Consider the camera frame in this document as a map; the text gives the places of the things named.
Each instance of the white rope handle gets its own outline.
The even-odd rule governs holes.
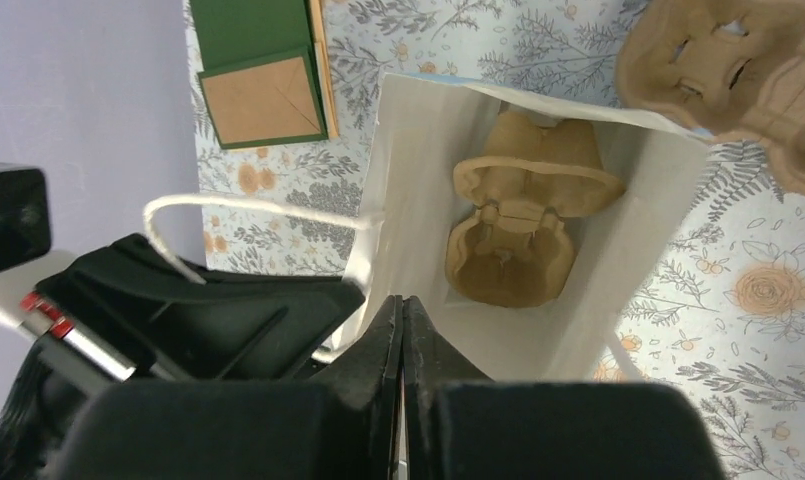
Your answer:
[[[381,215],[365,215],[358,218],[346,217],[334,213],[320,212],[310,208],[297,207],[295,205],[279,204],[269,200],[257,198],[237,197],[232,195],[216,194],[181,194],[166,195],[147,203],[143,208],[143,226],[146,238],[152,248],[158,252],[167,263],[172,265],[178,273],[194,283],[205,283],[199,274],[190,269],[178,256],[170,250],[155,226],[155,214],[158,210],[173,205],[215,205],[221,207],[246,208],[249,210],[259,210],[264,212],[299,217],[314,222],[328,223],[340,227],[354,228],[355,230],[366,230],[372,228],[382,221]]]

